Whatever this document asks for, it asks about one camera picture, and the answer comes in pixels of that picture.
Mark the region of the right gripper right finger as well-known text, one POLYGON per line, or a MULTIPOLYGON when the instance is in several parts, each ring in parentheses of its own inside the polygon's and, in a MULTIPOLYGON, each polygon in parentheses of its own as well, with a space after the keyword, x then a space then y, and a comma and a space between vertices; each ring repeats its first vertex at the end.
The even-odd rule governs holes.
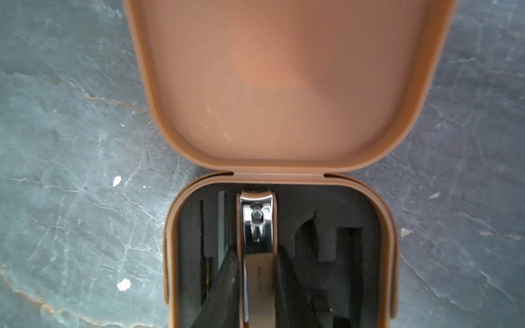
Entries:
POLYGON ((276 327, 322 327, 281 245, 276 256, 275 292, 276 327))

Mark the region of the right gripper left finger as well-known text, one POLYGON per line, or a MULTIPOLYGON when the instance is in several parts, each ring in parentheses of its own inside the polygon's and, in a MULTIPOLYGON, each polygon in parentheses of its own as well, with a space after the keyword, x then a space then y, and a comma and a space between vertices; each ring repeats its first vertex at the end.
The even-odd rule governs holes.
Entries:
POLYGON ((236 247, 225 254, 216 281, 192 327, 239 327, 239 259, 236 247))

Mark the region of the brown nail clipper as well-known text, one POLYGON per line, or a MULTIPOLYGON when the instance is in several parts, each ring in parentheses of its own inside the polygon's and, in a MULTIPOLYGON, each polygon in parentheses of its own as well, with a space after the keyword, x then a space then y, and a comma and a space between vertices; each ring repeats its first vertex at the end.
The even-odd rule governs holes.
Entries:
POLYGON ((276 196, 242 191, 237 196, 240 327, 275 327, 276 196))

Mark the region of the brown case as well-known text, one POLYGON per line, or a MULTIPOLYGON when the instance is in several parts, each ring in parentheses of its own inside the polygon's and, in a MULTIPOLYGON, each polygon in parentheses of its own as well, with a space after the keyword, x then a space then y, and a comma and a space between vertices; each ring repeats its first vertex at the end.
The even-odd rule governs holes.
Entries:
POLYGON ((170 327, 192 327, 227 251, 237 196, 276 196, 285 248, 322 327, 388 327, 399 307, 396 220, 349 173, 391 153, 425 103, 455 1, 126 1, 150 113, 209 169, 163 235, 170 327))

